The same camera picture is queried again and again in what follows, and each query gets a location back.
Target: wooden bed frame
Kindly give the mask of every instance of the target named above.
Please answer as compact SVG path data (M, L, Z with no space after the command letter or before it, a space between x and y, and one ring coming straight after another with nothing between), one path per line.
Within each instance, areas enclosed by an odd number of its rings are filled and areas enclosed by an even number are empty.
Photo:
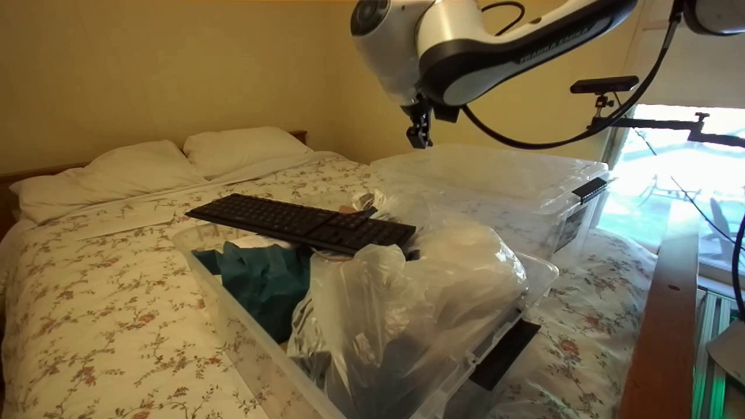
M33 171L0 176L0 238L15 222L15 197L8 184L54 174L64 168ZM627 378L618 416L692 416L694 401L694 338L695 338L695 272L699 231L695 214L685 204L673 208L667 232L659 250L651 288Z

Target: floral bedsheet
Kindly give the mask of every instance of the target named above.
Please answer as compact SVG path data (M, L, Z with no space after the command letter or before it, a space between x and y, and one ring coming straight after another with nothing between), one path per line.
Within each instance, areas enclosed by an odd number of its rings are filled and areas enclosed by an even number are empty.
M310 416L281 380L251 386L171 238L189 208L242 190L343 208L373 190L365 165L323 153L242 184L212 184L92 204L24 232L4 285L4 416ZM533 313L540 336L494 393L467 393L476 416L607 416L646 295L655 259L594 232Z

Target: teal cloth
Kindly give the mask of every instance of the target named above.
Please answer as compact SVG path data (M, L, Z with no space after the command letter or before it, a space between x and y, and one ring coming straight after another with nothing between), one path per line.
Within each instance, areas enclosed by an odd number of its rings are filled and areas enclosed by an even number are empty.
M275 342L291 336L291 316L310 287L310 253L281 247L199 251L197 259L223 276L226 290L263 325Z

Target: bed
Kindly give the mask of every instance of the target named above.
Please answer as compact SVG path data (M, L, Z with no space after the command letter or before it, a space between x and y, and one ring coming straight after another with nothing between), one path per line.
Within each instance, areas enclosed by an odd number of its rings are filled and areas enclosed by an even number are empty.
M367 165L248 129L199 132L184 150L124 147L35 179L13 187L19 208L2 195L15 217L0 247L4 416L270 416L268 406L302 416L298 393L238 375L227 352L244 342L219 338L171 238L199 223L185 209L227 193L340 209L377 188ZM492 393L464 386L452 416L688 413L692 354L666 356L666 342L692 331L659 336L666 313L694 310L688 279L598 231L556 264L560 276L531 314L540 332ZM649 364L681 381L649 381Z

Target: white pillow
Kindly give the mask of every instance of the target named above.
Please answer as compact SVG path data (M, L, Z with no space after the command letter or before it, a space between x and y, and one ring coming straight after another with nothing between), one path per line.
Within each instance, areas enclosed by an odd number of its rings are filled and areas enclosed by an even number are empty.
M43 223L90 202L206 182L167 139L112 150L85 168L12 184L20 212Z
M185 137L184 151L210 179L266 159L310 153L291 132L272 125L197 132Z

